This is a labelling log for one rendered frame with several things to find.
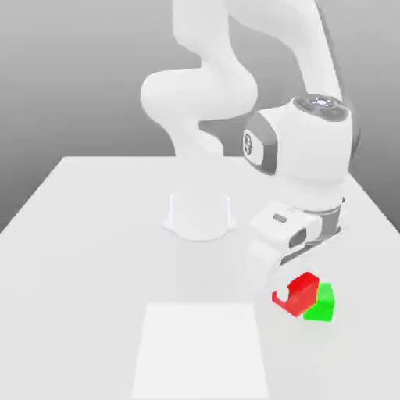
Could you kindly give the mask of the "small green cube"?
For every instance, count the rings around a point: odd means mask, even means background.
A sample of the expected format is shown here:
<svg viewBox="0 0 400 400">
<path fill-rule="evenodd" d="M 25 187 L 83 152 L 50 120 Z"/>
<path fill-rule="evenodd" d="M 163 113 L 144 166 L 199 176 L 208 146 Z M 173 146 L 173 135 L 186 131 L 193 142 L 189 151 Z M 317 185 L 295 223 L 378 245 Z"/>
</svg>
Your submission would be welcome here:
<svg viewBox="0 0 400 400">
<path fill-rule="evenodd" d="M 334 315 L 335 297 L 331 283 L 321 282 L 313 306 L 303 313 L 304 320 L 330 322 Z"/>
</svg>

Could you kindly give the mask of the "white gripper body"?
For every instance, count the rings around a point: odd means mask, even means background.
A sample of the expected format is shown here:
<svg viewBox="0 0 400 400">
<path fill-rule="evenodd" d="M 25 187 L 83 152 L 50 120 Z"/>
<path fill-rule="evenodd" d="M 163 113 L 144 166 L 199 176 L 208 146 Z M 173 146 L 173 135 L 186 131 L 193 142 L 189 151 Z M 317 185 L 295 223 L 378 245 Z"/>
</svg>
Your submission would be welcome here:
<svg viewBox="0 0 400 400">
<path fill-rule="evenodd" d="M 343 235 L 343 230 L 317 245 L 283 255 L 283 252 L 261 239 L 248 244 L 248 285 L 251 288 L 272 288 L 289 284 L 305 272 L 318 275 L 324 268 L 333 243 Z"/>
</svg>

